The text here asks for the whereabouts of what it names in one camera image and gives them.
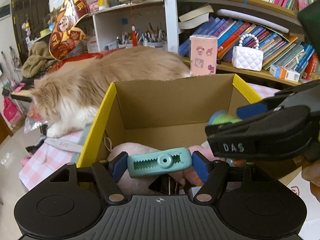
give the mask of red decorative bag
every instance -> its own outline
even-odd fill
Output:
[[[3,103],[4,103],[4,110],[3,110],[4,117],[8,120],[8,122],[11,125],[16,125],[22,117],[22,114],[20,113],[18,107],[8,97],[4,97]]]

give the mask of white quilted purse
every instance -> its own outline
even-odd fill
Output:
[[[246,37],[254,38],[256,47],[243,47]],[[234,46],[232,51],[232,64],[235,68],[260,71],[262,68],[263,52],[259,50],[258,38],[252,34],[244,34],[239,41],[239,46]]]

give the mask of cat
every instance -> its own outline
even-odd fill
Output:
[[[59,138],[93,122],[113,81],[189,76],[190,69],[179,55],[137,46],[117,50],[103,59],[65,65],[35,80],[31,96],[36,111],[51,123],[47,136]]]

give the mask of pink plush toy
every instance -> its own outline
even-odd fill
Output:
[[[204,157],[206,157],[211,162],[214,160],[225,161],[224,158],[215,157],[213,155],[211,148],[210,148],[207,141],[205,141],[201,146],[195,145],[195,146],[189,147],[188,149],[191,152],[191,154],[193,154],[193,152],[195,152],[195,151],[199,151]],[[244,162],[242,160],[235,160],[234,165],[236,167],[242,167],[244,165]],[[196,174],[195,170],[193,169],[193,167],[190,167],[189,169],[184,170],[183,177],[187,181],[189,181],[192,185],[201,186],[203,184],[202,181],[200,180],[200,178],[198,177],[198,175]]]
[[[108,161],[113,160],[121,152],[127,152],[129,155],[146,154],[152,152],[158,152],[159,150],[141,145],[139,143],[122,143],[114,147],[108,156]],[[177,182],[179,182],[182,187],[185,186],[185,179],[183,177],[182,171],[174,172],[169,174]],[[126,195],[130,196],[133,194],[139,195],[150,195],[153,192],[148,189],[149,185],[154,182],[159,176],[144,176],[139,178],[130,178],[128,170],[125,171],[122,178],[120,179],[118,186],[121,191]]]

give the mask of pearl handle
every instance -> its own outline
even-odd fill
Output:
[[[250,37],[250,38],[253,38],[256,42],[256,47],[255,49],[259,49],[259,40],[256,36],[254,36],[253,34],[249,33],[249,34],[243,34],[242,37],[240,38],[240,41],[239,41],[239,46],[242,47],[242,43],[243,43],[243,40],[247,37]]]

